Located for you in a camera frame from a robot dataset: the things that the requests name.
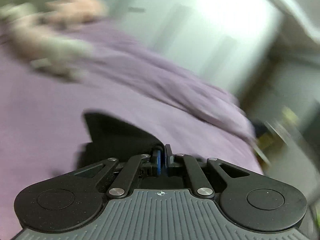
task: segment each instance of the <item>bed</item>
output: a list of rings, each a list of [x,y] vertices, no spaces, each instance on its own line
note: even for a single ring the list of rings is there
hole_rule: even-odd
[[[80,83],[32,71],[0,29],[0,239],[20,231],[15,196],[28,185],[73,170],[90,142],[81,118],[95,109],[170,144],[174,153],[217,157],[262,173],[250,144],[254,132],[237,100],[145,49],[103,20],[73,38],[90,42],[92,58],[74,62]]]

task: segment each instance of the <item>gray ribbed plate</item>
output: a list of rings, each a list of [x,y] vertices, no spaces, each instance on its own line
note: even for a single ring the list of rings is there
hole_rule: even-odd
[[[18,240],[299,240],[298,230],[262,234],[229,222],[211,200],[183,190],[136,189],[130,197],[111,200],[92,223],[61,234],[23,230]]]

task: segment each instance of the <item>silver screw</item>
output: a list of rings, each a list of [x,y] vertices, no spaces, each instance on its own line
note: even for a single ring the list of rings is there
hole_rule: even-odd
[[[124,190],[119,187],[114,187],[111,190],[109,190],[109,194],[113,196],[121,196],[124,194]]]
[[[213,190],[208,187],[201,187],[200,189],[197,190],[197,192],[200,195],[209,196],[213,193]]]

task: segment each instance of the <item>crosshair symbol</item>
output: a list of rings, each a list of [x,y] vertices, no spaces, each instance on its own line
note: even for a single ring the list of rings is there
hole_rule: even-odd
[[[166,194],[166,193],[163,192],[163,191],[159,191],[157,194],[158,194],[159,196],[163,196],[163,195]]]

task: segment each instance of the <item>stuffed animal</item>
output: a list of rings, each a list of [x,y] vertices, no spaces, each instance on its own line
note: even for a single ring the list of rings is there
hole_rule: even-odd
[[[82,23],[105,17],[108,13],[102,0],[57,0],[46,4],[53,10],[47,15],[47,22],[55,26],[64,24],[72,30],[81,28]]]
[[[9,21],[10,36],[18,52],[30,61],[33,68],[79,81],[82,71],[70,67],[69,63],[80,57],[89,57],[92,51],[90,44],[68,39],[47,25],[39,25],[39,14],[23,16],[23,8],[32,8],[32,5],[11,5],[0,9],[2,18]]]

